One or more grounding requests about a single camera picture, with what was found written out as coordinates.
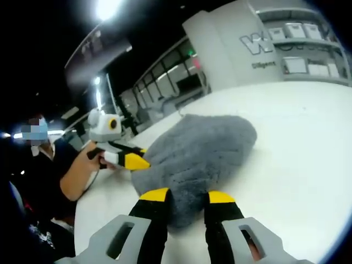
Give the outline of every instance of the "white wall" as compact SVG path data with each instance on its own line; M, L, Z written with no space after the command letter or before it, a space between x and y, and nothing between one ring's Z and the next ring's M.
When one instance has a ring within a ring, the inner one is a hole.
M241 38L253 33L269 36L246 0L238 0L208 13L201 11L183 27L194 46L212 90L283 80L280 61L271 43L267 52L252 54ZM253 63L277 66L254 69Z
M254 10L264 10L269 8L307 8L310 9L308 3L302 0L249 0Z

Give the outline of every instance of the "robot eye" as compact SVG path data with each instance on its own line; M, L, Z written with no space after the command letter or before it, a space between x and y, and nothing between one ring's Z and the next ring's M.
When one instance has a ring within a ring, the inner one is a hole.
M109 128L111 130L115 129L117 127L117 121L115 118L112 118L110 121L109 121Z

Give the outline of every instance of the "person's arm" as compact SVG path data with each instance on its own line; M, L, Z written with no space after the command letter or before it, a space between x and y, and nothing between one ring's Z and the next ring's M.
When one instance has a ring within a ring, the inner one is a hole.
M78 154L67 173L60 180L61 191L70 201L78 200L92 172L99 170L99 158L101 154L97 155L93 160L89 160L87 157L87 152L93 150L95 147L96 145L93 142L89 143ZM103 158L100 159L100 162L107 164Z

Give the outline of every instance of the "person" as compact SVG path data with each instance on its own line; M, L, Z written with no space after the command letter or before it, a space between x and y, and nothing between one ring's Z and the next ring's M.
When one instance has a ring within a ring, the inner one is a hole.
M22 128L23 139L31 145L29 167L25 170L21 193L40 219L64 221L73 226L77 199L84 192L92 172L106 164L101 155L89 160L93 142L80 152L62 139L48 136L43 115L29 119Z
M24 232L25 239L21 239L21 243L24 241L30 241L31 247L26 248L29 250L29 254L35 254L40 250L42 252L41 260L45 260L44 263L52 263L53 261L59 260L63 257L74 257L74 236L73 234L55 224L51 221L38 220L36 215L26 207L21 194L18 192L15 185L11 182L5 183L7 185L7 202L11 204L25 229L21 229Z

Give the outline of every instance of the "gray plush toy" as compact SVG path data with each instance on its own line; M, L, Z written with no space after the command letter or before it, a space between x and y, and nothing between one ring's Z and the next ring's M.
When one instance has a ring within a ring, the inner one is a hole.
M139 195L169 187L169 224L186 227L202 210L205 194L234 174L256 139L255 128L241 117L186 115L150 146L144 159L151 168L133 172L133 185Z

